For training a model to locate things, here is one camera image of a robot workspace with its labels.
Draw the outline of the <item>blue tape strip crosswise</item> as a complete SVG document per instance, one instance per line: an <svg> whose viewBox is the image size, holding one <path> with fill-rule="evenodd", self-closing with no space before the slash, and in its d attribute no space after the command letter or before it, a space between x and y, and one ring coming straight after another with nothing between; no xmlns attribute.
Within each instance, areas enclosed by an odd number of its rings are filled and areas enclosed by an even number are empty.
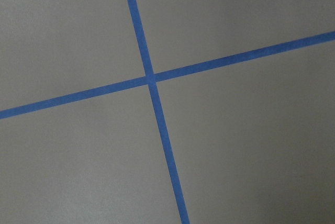
<svg viewBox="0 0 335 224"><path fill-rule="evenodd" d="M204 72L207 70L216 69L223 66L237 64L240 62L250 61L262 57L267 57L270 55L305 48L329 41L334 41L334 31L156 73L154 77L157 82L162 82L165 80L170 80L181 76L186 76L198 72ZM135 79L122 81L119 83L109 84L97 88L88 89L85 91L71 93L60 97L55 97L27 105L2 110L1 119L15 117L18 115L27 114L51 107L57 107L60 105L65 105L73 102L78 102L81 100L97 96L102 96L118 91L123 91L126 89L144 86L146 84L147 84L146 78L143 76Z"/></svg>

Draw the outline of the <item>blue tape strip lengthwise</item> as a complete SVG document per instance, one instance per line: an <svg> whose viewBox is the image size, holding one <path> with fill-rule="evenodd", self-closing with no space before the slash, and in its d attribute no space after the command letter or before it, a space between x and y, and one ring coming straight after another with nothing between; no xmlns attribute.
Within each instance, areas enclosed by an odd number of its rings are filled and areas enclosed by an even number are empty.
<svg viewBox="0 0 335 224"><path fill-rule="evenodd" d="M181 223L190 223L137 0L127 0Z"/></svg>

